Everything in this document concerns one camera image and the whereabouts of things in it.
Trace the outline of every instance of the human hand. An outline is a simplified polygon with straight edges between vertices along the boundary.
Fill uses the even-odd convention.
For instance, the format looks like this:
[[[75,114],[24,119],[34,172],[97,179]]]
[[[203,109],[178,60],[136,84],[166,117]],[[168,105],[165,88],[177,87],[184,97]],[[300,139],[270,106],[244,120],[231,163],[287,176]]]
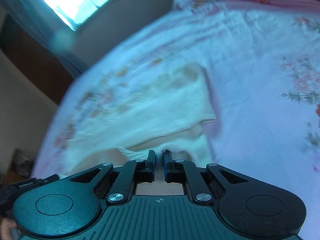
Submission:
[[[0,224],[0,239],[1,240],[13,240],[10,230],[16,228],[17,224],[14,220],[4,218]]]

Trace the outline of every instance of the bed sheet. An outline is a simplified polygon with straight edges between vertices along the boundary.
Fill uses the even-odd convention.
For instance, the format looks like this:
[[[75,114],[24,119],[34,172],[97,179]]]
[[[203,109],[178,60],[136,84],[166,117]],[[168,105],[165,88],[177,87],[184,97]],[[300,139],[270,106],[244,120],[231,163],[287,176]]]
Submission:
[[[33,176],[68,169],[63,162],[68,139],[109,96],[108,88],[101,92],[106,76],[151,79],[170,66],[198,61],[217,116],[205,125],[212,160],[298,195],[307,207],[300,236],[319,240],[319,2],[175,0],[173,8],[72,84]],[[125,82],[117,87],[124,96]],[[85,112],[79,110],[84,104]]]

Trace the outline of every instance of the folded cloth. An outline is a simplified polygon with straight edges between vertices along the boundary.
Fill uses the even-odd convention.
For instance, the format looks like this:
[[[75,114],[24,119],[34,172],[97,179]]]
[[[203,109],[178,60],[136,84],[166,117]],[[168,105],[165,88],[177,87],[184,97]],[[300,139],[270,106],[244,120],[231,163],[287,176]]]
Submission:
[[[157,159],[169,149],[173,157],[205,166],[212,158],[202,124],[214,119],[201,66],[173,68],[113,109],[86,119],[68,141],[68,169],[61,176],[103,162],[122,166],[128,160],[146,159],[149,149],[156,151]]]

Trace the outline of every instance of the curtain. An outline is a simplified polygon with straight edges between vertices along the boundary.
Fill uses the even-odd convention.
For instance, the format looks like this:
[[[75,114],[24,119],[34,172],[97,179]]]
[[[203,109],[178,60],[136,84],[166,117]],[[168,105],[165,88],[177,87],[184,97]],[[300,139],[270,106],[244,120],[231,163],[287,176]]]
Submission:
[[[88,68],[68,50],[75,32],[68,30],[41,0],[0,0],[0,5],[37,42],[51,51],[72,77],[76,78],[81,70]]]

